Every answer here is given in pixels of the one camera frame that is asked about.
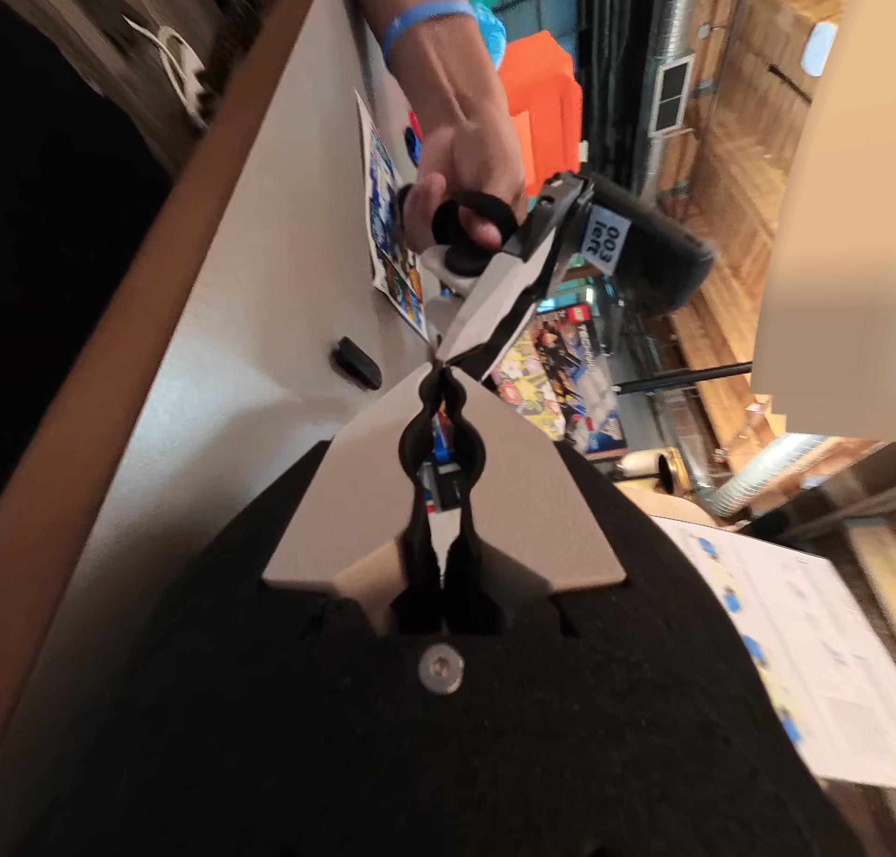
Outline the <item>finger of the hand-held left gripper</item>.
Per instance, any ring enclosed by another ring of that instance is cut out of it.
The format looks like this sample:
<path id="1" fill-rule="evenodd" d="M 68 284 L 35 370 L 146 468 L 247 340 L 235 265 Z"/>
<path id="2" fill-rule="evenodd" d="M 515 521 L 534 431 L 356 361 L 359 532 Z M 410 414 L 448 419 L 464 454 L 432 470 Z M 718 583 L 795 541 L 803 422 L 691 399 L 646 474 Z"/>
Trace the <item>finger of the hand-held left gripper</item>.
<path id="1" fill-rule="evenodd" d="M 518 344 L 523 331 L 537 314 L 537 297 L 520 296 L 507 314 L 500 314 L 487 336 L 456 357 L 448 359 L 451 367 L 464 370 L 473 380 L 485 384 L 500 359 Z"/>
<path id="2" fill-rule="evenodd" d="M 558 242 L 542 242 L 526 257 L 515 253 L 496 253 L 479 277 L 464 277 L 448 265 L 451 247 L 436 247 L 436 277 L 456 290 L 456 301 L 436 302 L 436 361 L 451 364 L 451 357 L 473 345 L 487 336 L 500 314 L 512 308 L 520 296 L 534 296 L 537 305 L 547 296 L 555 277 Z"/>

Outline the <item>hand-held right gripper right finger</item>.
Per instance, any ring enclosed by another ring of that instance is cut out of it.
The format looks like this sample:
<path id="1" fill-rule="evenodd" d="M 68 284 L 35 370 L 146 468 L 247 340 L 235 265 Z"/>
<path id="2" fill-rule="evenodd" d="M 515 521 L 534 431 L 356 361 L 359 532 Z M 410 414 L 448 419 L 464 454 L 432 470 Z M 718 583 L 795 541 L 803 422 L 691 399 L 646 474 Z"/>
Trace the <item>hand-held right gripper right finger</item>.
<path id="1" fill-rule="evenodd" d="M 619 586 L 628 571 L 559 449 L 460 367 L 441 370 L 460 528 L 441 607 L 456 634 L 499 634 L 529 605 Z"/>

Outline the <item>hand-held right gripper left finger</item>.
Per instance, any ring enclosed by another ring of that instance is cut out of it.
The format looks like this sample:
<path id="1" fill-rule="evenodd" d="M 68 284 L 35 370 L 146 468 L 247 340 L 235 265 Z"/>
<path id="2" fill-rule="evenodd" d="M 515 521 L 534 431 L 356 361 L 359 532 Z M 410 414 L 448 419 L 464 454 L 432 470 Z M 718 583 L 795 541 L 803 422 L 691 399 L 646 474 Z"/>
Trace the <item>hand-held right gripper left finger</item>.
<path id="1" fill-rule="evenodd" d="M 398 537 L 414 499 L 398 442 L 432 376 L 433 364 L 414 367 L 335 434 L 264 566 L 270 589 L 352 599 L 377 634 L 397 625 L 393 601 L 410 586 Z"/>

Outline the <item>person's left forearm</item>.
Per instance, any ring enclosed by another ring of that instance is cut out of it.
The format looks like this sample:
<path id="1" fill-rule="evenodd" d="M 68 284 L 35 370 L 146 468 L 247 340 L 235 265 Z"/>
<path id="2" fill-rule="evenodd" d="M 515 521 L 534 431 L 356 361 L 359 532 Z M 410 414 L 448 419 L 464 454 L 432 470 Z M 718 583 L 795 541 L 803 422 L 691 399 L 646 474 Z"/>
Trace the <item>person's left forearm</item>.
<path id="1" fill-rule="evenodd" d="M 387 20 L 398 10 L 426 0 L 359 3 L 377 43 L 383 43 Z M 491 62 L 479 24 L 467 16 L 413 27 L 393 49 L 390 75 L 407 93 L 424 133 L 432 133 L 441 122 L 472 117 L 485 105 L 500 105 L 510 110 L 507 92 Z"/>

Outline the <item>lego set box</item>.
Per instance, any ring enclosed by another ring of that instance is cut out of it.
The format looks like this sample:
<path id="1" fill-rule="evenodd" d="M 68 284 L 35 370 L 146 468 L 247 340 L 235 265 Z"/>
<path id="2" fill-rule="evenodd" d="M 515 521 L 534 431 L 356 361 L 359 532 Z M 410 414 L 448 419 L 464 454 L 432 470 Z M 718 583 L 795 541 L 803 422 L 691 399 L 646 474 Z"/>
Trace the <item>lego set box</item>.
<path id="1" fill-rule="evenodd" d="M 491 370 L 504 402 L 592 462 L 628 454 L 619 396 L 590 302 L 534 314 Z"/>

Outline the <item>lego instruction sheet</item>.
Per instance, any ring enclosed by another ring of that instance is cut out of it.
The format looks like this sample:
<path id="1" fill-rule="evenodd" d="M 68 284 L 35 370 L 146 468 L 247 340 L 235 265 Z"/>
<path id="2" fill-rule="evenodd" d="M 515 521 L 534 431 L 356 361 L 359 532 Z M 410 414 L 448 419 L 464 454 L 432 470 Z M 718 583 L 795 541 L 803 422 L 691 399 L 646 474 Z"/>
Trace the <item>lego instruction sheet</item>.
<path id="1" fill-rule="evenodd" d="M 428 337 L 420 257 L 398 234 L 398 188 L 403 182 L 360 93 L 356 93 L 356 106 L 364 152 L 364 224 L 375 288 L 387 296 L 418 336 Z"/>

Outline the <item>black lego piece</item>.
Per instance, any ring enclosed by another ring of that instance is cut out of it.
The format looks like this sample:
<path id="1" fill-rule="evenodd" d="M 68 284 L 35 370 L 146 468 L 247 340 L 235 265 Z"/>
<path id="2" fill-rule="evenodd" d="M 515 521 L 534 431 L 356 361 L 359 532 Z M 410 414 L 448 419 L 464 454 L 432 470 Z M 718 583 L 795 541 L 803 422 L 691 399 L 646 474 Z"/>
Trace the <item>black lego piece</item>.
<path id="1" fill-rule="evenodd" d="M 383 390 L 383 370 L 352 337 L 343 336 L 332 345 L 335 367 L 367 392 Z"/>

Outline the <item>person's left hand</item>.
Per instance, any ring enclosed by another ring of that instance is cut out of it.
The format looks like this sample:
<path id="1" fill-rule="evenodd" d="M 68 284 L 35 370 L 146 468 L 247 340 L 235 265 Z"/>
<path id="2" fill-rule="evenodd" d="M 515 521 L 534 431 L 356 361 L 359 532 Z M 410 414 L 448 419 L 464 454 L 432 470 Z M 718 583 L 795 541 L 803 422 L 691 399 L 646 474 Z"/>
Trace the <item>person's left hand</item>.
<path id="1" fill-rule="evenodd" d="M 418 179 L 403 200 L 403 238 L 414 253 L 436 245 L 433 214 L 457 190 L 491 192 L 515 208 L 518 222 L 526 219 L 526 160 L 507 106 L 485 105 L 426 133 Z"/>

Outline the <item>white and brass cylinder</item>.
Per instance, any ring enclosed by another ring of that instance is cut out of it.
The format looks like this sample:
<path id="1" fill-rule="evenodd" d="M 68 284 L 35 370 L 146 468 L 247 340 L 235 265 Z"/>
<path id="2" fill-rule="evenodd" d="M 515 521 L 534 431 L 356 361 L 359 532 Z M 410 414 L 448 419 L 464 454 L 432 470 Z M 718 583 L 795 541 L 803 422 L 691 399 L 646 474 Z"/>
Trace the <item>white and brass cylinder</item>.
<path id="1" fill-rule="evenodd" d="M 671 496 L 686 496 L 691 492 L 691 474 L 679 449 L 644 449 L 628 450 L 615 462 L 617 481 L 638 481 L 644 489 L 654 489 Z"/>

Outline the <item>black pole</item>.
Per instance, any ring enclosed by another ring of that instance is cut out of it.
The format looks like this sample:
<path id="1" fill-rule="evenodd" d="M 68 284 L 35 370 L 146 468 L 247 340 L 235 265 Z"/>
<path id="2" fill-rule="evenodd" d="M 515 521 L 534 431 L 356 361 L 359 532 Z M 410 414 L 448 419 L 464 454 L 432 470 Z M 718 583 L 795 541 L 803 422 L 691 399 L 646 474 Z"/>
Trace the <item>black pole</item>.
<path id="1" fill-rule="evenodd" d="M 619 380 L 611 390 L 617 395 L 638 395 L 638 392 L 659 392 L 659 390 L 681 390 L 689 384 L 721 380 L 734 376 L 751 376 L 753 361 L 730 361 L 716 367 L 681 367 L 681 370 L 663 370 L 650 378 Z"/>

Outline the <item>white vent grille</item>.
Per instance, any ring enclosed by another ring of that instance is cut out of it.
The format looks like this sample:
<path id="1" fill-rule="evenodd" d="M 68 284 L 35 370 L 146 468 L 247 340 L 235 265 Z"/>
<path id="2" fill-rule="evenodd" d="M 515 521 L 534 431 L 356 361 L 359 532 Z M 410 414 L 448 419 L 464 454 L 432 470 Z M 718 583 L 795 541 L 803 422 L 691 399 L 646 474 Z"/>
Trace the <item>white vent grille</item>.
<path id="1" fill-rule="evenodd" d="M 689 105 L 691 66 L 694 66 L 694 50 L 677 58 L 666 58 L 658 66 L 651 110 L 646 122 L 650 139 L 668 136 L 681 129 Z"/>

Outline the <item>red plastic bin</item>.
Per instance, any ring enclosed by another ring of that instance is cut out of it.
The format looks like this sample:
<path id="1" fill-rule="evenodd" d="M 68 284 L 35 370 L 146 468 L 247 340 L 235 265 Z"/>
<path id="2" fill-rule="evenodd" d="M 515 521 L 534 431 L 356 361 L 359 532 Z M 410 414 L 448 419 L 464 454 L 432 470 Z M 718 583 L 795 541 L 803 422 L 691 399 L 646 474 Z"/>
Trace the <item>red plastic bin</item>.
<path id="1" fill-rule="evenodd" d="M 526 196 L 559 171 L 581 167 L 581 86 L 573 57 L 553 32 L 512 39 L 499 66 L 523 144 Z"/>

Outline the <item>silver ventilation pipe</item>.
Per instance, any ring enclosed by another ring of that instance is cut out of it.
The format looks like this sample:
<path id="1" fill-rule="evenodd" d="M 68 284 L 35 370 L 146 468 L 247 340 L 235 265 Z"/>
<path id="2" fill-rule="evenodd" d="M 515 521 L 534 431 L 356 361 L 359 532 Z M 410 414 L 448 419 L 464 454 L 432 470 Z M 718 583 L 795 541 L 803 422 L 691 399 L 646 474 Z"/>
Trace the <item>silver ventilation pipe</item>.
<path id="1" fill-rule="evenodd" d="M 651 32 L 644 66 L 638 129 L 632 141 L 632 184 L 629 184 L 629 190 L 650 204 L 658 200 L 668 133 L 681 126 L 686 106 L 685 97 L 686 86 L 681 86 L 677 122 L 668 129 L 658 129 L 658 116 L 663 101 L 659 100 L 663 75 L 668 66 L 685 62 L 686 71 L 691 71 L 694 54 L 689 49 L 689 24 L 694 6 L 697 0 L 654 0 L 651 7 Z"/>

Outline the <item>light blue plastic object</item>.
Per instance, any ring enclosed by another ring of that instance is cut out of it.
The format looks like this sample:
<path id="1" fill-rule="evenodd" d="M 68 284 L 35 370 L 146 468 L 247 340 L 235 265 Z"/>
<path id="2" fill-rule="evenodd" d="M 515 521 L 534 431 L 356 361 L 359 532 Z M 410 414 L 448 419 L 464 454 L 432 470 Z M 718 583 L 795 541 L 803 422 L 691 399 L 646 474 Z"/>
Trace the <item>light blue plastic object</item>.
<path id="1" fill-rule="evenodd" d="M 481 3 L 473 3 L 473 19 L 479 24 L 492 66 L 500 70 L 510 49 L 507 24 Z"/>

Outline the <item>white printed sheet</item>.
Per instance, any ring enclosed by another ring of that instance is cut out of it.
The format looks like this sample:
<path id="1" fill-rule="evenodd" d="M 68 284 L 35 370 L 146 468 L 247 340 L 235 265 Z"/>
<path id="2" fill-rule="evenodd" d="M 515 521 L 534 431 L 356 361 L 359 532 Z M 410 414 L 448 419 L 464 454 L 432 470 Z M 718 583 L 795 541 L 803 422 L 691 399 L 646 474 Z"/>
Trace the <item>white printed sheet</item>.
<path id="1" fill-rule="evenodd" d="M 833 562 L 658 517 L 721 601 L 804 764 L 896 786 L 896 669 Z"/>

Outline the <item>blue wristband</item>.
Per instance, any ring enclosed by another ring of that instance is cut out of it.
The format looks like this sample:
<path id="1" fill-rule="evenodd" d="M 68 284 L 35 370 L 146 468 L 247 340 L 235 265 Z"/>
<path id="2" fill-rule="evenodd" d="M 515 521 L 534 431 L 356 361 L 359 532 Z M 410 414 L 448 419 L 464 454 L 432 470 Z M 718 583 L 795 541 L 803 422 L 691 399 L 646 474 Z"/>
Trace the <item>blue wristband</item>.
<path id="1" fill-rule="evenodd" d="M 428 24 L 428 20 L 436 20 L 436 19 L 456 19 L 456 16 L 477 20 L 477 10 L 468 0 L 426 0 L 426 3 L 418 3 L 413 7 L 398 10 L 387 20 L 387 28 L 385 28 L 383 43 L 379 43 L 385 66 L 390 66 L 393 49 L 398 43 L 398 38 L 403 38 L 413 27 Z"/>

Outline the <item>silver flexible duct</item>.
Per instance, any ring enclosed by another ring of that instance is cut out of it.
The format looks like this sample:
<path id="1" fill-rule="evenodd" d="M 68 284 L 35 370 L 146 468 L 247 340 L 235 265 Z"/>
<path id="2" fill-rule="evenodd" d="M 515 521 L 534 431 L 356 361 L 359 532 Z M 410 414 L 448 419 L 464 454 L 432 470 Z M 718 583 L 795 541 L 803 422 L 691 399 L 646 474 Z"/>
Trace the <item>silver flexible duct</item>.
<path id="1" fill-rule="evenodd" d="M 713 485 L 707 473 L 697 465 L 691 450 L 681 442 L 681 458 L 689 473 L 691 492 L 699 504 L 718 517 L 737 515 L 745 504 L 753 503 L 772 481 L 784 473 L 804 465 L 818 450 L 829 450 L 837 445 L 837 437 L 829 434 L 796 434 L 784 431 L 772 442 L 768 442 L 741 473 L 734 473 L 726 484 Z"/>

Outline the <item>white wall device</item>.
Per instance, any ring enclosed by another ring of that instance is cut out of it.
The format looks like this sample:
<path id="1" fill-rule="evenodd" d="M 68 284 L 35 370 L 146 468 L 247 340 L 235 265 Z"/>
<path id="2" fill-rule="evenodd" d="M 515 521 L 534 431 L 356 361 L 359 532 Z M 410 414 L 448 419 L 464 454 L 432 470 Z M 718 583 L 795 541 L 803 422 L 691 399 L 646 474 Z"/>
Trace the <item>white wall device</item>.
<path id="1" fill-rule="evenodd" d="M 837 38 L 837 20 L 818 20 L 803 49 L 799 66 L 807 77 L 820 77 Z"/>

